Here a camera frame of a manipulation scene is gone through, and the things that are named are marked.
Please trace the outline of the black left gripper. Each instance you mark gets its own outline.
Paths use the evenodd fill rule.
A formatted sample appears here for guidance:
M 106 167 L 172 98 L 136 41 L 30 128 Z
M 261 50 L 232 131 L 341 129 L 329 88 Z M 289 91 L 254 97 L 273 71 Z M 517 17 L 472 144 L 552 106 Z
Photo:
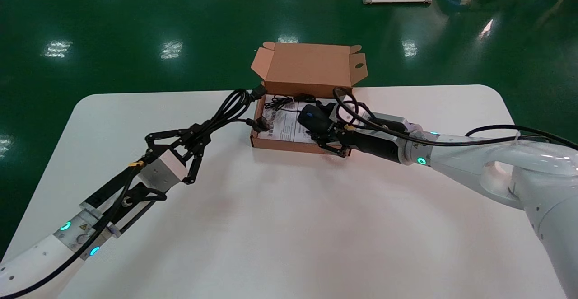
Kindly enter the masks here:
M 147 150 L 144 155 L 145 160 L 155 160 L 163 153 L 169 151 L 181 160 L 185 165 L 192 160 L 188 173 L 181 182 L 186 185 L 193 184 L 204 159 L 205 147 L 211 142 L 210 135 L 199 134 L 200 128 L 187 128 L 181 130 L 168 130 L 148 134 L 145 138 Z M 163 139 L 176 138 L 171 144 L 157 144 Z M 121 188 L 120 208 L 130 208 L 145 201 L 165 201 L 167 195 L 161 190 L 145 186 L 139 182 L 130 188 L 131 182 L 127 182 Z

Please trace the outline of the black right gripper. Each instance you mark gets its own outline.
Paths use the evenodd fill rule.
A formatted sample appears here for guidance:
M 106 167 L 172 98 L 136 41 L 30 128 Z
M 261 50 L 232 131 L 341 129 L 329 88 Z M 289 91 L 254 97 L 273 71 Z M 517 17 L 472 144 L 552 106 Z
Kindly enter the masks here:
M 324 115 L 331 115 L 336 105 L 336 102 L 316 101 L 316 107 Z M 351 150 L 357 150 L 395 163 L 403 163 L 399 140 L 382 131 L 338 130 L 336 135 L 312 132 L 312 140 L 323 151 L 341 158 L 349 157 Z

